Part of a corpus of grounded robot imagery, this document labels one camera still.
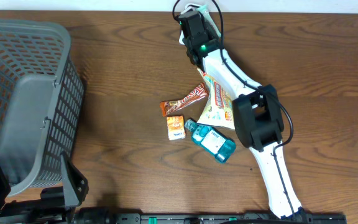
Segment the yellow snack bag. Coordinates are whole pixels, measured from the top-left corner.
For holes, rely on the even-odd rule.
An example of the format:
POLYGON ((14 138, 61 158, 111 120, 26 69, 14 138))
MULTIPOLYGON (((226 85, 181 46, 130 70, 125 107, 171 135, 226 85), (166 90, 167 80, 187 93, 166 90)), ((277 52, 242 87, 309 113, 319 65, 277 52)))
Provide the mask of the yellow snack bag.
POLYGON ((208 87, 208 100, 198 119, 198 124, 235 129, 232 100, 221 85, 210 75, 198 68, 208 87))

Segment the small orange box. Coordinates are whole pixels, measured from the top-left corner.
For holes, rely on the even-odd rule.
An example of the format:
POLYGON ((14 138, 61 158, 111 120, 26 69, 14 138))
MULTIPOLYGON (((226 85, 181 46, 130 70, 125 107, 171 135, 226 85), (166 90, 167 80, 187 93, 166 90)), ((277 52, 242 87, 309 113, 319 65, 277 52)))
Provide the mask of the small orange box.
POLYGON ((170 141, 186 138, 183 116, 167 117, 167 129, 170 141))

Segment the teal mouthwash bottle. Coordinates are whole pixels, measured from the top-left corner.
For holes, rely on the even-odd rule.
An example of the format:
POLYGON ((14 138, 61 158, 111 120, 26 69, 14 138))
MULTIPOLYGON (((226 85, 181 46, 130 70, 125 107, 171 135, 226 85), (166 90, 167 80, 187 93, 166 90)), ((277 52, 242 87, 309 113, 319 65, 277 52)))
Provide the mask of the teal mouthwash bottle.
POLYGON ((236 150, 233 140, 225 137, 212 126, 196 123, 193 119, 185 122, 185 128, 191 132, 191 140, 214 158, 225 163, 236 150))

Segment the light blue wipes pack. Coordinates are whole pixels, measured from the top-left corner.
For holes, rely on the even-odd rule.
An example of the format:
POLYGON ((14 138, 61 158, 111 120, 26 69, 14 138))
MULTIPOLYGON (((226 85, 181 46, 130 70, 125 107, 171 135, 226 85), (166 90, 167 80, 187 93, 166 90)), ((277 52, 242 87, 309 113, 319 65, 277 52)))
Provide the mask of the light blue wipes pack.
POLYGON ((202 5, 200 7, 198 7, 196 9, 197 11, 199 11, 203 17, 206 19, 206 21, 211 25, 211 27, 214 29, 214 32, 217 34, 217 36, 220 38, 221 37, 221 33, 218 29, 218 27, 216 26, 215 22, 213 21, 210 13, 209 13, 209 9, 208 9, 208 6, 205 4, 205 5, 202 5))

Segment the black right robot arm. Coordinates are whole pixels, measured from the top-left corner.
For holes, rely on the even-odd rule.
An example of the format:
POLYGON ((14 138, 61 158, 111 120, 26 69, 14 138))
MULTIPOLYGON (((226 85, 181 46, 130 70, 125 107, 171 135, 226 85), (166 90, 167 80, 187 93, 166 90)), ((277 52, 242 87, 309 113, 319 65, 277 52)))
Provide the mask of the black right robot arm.
POLYGON ((261 171, 271 212, 280 219, 296 219, 302 205, 293 190, 283 156, 284 122, 288 111, 272 85, 248 77, 224 48, 217 33, 197 10, 175 16, 183 32, 183 44, 191 62, 211 75, 232 99, 234 129, 242 145, 250 149, 261 171))

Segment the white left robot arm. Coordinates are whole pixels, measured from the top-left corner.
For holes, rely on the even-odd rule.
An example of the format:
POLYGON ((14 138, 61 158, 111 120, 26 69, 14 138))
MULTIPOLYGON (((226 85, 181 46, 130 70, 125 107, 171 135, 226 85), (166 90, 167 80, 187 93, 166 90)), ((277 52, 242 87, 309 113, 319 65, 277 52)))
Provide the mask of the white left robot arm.
POLYGON ((88 180, 66 153, 60 154, 62 185, 47 187, 38 200, 6 202, 11 192, 0 166, 0 223, 115 223, 108 208, 90 207, 76 211, 89 191, 88 180))

